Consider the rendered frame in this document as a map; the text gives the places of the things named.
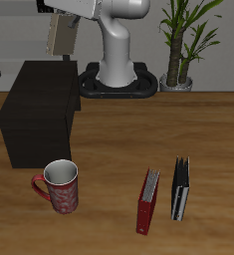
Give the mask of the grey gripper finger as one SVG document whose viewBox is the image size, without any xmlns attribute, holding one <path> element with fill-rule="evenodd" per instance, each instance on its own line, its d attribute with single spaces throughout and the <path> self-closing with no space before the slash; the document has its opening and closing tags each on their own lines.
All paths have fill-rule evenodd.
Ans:
<svg viewBox="0 0 234 255">
<path fill-rule="evenodd" d="M 77 23 L 79 23 L 79 21 L 80 21 L 80 19 L 81 19 L 81 16 L 75 16 L 75 17 L 73 17 L 74 19 L 72 20 L 72 21 L 70 21 L 69 22 L 69 25 L 68 25 L 68 27 L 69 28 L 72 28 L 72 29 L 74 29 L 75 27 L 76 27 L 76 24 Z"/>
</svg>

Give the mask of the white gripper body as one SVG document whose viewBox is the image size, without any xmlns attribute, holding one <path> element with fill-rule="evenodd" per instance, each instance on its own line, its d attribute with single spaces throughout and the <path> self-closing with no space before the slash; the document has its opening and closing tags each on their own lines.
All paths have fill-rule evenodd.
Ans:
<svg viewBox="0 0 234 255">
<path fill-rule="evenodd" d="M 102 0 L 45 0 L 45 4 L 90 20 L 98 20 Z"/>
</svg>

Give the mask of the yellow book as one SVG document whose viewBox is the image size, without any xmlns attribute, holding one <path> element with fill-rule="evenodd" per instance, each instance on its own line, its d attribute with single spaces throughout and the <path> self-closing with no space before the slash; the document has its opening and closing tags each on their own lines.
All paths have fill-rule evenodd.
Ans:
<svg viewBox="0 0 234 255">
<path fill-rule="evenodd" d="M 54 13 L 51 17 L 46 53 L 51 56 L 73 55 L 79 23 L 74 29 L 69 22 L 75 16 Z"/>
</svg>

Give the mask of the green pot plant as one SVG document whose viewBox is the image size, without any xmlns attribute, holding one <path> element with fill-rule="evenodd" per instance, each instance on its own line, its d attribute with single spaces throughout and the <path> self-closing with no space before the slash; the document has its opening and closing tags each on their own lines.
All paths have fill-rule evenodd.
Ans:
<svg viewBox="0 0 234 255">
<path fill-rule="evenodd" d="M 170 54 L 167 73 L 159 79 L 161 92 L 191 91 L 193 81 L 187 76 L 190 63 L 194 60 L 202 60 L 199 54 L 203 50 L 219 44 L 219 41 L 213 41 L 217 28 L 201 38 L 207 21 L 196 28 L 192 27 L 192 24 L 222 2 L 223 0 L 211 0 L 204 4 L 204 1 L 201 1 L 193 10 L 190 10 L 188 9 L 189 0 L 170 0 L 171 14 L 163 9 L 167 18 L 160 22 L 160 26 L 165 24 L 169 29 L 168 32 L 164 31 L 164 35 Z"/>
</svg>

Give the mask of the flat black base plate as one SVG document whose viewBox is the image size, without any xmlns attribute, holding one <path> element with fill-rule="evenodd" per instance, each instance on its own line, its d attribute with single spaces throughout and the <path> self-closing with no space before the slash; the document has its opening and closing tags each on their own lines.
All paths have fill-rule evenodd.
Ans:
<svg viewBox="0 0 234 255">
<path fill-rule="evenodd" d="M 137 79 L 127 87 L 111 88 L 96 79 L 99 63 L 91 62 L 79 75 L 80 95 L 88 99 L 146 99 L 152 97 L 158 88 L 157 78 L 147 70 L 143 62 L 134 62 Z"/>
</svg>

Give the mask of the black book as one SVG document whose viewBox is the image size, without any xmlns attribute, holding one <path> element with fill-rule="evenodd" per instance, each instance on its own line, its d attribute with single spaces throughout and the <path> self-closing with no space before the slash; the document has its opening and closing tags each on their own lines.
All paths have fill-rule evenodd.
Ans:
<svg viewBox="0 0 234 255">
<path fill-rule="evenodd" d="M 189 158 L 176 158 L 171 186 L 171 219 L 181 221 L 189 192 Z"/>
</svg>

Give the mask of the red patterned mug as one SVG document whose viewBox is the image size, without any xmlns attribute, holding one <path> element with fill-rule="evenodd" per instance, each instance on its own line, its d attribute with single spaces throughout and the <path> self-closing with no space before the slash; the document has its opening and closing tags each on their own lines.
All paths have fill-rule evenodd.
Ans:
<svg viewBox="0 0 234 255">
<path fill-rule="evenodd" d="M 59 159 L 49 163 L 42 174 L 32 178 L 31 184 L 60 214 L 72 213 L 79 204 L 78 167 L 72 161 Z"/>
</svg>

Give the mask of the dark wooden cabinet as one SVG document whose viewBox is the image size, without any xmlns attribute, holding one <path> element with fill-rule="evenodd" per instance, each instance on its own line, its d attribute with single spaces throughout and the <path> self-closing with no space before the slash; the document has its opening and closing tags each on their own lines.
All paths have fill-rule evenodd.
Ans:
<svg viewBox="0 0 234 255">
<path fill-rule="evenodd" d="M 71 159 L 74 113 L 81 108 L 75 61 L 27 61 L 0 110 L 0 129 L 14 168 Z"/>
</svg>

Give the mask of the red book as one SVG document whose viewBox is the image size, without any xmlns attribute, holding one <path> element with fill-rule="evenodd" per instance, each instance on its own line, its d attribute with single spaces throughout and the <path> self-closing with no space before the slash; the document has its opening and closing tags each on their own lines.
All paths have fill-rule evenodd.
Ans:
<svg viewBox="0 0 234 255">
<path fill-rule="evenodd" d="M 136 232 L 146 235 L 156 202 L 159 171 L 147 170 L 137 204 Z"/>
</svg>

